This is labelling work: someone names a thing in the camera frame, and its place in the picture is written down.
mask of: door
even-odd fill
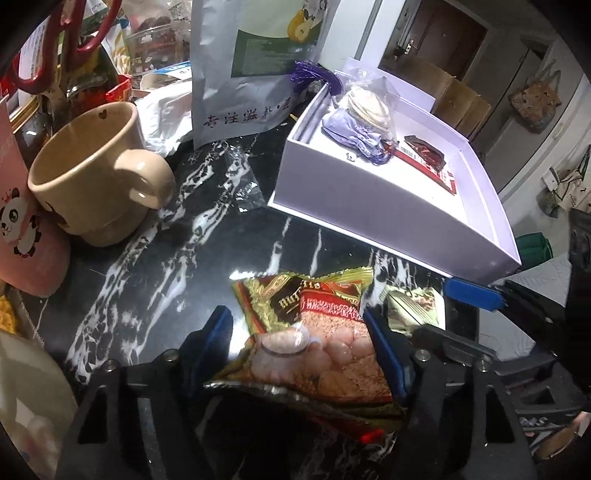
[[[444,0],[423,0],[403,45],[461,80],[485,35],[485,27]]]

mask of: beige ceramic mug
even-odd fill
[[[105,247],[168,203],[174,176],[165,159],[144,150],[135,105],[115,102],[59,130],[35,158],[28,186],[67,233]]]

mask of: purple tinsel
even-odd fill
[[[308,88],[308,85],[315,80],[324,80],[328,83],[330,94],[332,96],[343,93],[343,84],[330,70],[327,70],[316,63],[312,63],[309,60],[296,60],[294,71],[291,72],[291,81],[294,84],[295,92],[303,92]]]

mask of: pear illustration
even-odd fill
[[[291,20],[289,26],[287,27],[287,36],[295,42],[303,43],[306,41],[311,27],[311,19],[309,18],[306,20],[306,13],[303,9],[298,10],[295,17]]]

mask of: mug handle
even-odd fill
[[[160,155],[148,150],[125,150],[113,166],[129,185],[129,198],[157,210],[165,206],[174,193],[174,175]]]

